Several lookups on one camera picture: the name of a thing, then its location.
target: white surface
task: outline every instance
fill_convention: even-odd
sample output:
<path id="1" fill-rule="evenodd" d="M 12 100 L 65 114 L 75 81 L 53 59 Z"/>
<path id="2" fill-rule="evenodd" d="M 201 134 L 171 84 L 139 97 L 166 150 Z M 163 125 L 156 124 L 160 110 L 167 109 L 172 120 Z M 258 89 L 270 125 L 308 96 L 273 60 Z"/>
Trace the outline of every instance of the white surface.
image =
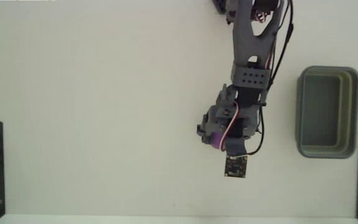
<path id="1" fill-rule="evenodd" d="M 304 158 L 294 128 L 303 69 L 358 70 L 358 3 L 295 9 L 243 180 L 195 134 L 233 60 L 210 0 L 0 2 L 7 212 L 354 217 L 356 154 Z"/>
<path id="2" fill-rule="evenodd" d="M 196 218 L 196 217 L 109 217 L 58 215 L 5 215 L 0 224 L 358 224 L 352 218 Z"/>

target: robotic arm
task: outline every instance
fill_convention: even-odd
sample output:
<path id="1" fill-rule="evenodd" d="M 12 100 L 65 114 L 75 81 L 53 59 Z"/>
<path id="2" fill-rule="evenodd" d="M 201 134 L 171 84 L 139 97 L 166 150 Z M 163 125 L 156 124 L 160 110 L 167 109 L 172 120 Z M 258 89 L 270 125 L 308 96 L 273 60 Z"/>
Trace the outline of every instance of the robotic arm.
<path id="1" fill-rule="evenodd" d="M 273 84 L 277 69 L 293 30 L 292 0 L 214 0 L 218 11 L 226 14 L 227 23 L 234 23 L 234 63 L 231 71 L 232 85 L 223 86 L 216 104 L 210 107 L 197 125 L 202 142 L 226 151 L 226 176 L 245 177 L 247 156 L 259 151 L 264 139 L 263 106 Z M 287 5 L 282 19 L 284 6 Z M 291 9 L 287 37 L 274 68 L 277 32 L 282 26 L 288 9 Z M 254 35 L 251 22 L 270 22 L 260 35 Z M 244 141 L 256 132 L 261 142 L 254 152 L 248 152 Z"/>

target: gray bin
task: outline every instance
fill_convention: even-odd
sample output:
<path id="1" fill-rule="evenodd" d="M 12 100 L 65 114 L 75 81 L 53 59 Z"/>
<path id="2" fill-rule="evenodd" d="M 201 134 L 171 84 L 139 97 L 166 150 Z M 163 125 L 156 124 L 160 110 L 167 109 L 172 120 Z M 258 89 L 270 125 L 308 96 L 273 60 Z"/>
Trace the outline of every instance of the gray bin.
<path id="1" fill-rule="evenodd" d="M 298 82 L 296 141 L 309 158 L 345 159 L 356 146 L 358 74 L 347 67 L 313 66 Z"/>

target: gray container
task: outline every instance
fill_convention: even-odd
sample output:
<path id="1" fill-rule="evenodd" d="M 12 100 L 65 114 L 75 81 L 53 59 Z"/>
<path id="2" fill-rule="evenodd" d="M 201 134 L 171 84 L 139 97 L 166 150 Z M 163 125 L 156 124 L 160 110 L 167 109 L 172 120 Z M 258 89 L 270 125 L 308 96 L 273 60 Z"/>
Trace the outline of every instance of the gray container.
<path id="1" fill-rule="evenodd" d="M 309 158 L 345 159 L 356 146 L 358 74 L 313 66 L 298 81 L 296 141 Z"/>

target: purple servo horn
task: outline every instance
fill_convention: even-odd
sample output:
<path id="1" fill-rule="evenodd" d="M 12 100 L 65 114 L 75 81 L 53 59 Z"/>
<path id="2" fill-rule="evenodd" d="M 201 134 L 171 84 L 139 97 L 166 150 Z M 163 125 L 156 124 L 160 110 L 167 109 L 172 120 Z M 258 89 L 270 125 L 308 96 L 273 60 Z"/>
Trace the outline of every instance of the purple servo horn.
<path id="1" fill-rule="evenodd" d="M 221 143 L 222 137 L 223 137 L 223 133 L 220 133 L 220 132 L 212 133 L 212 143 L 211 143 L 211 145 L 215 149 L 219 149 L 219 144 Z"/>

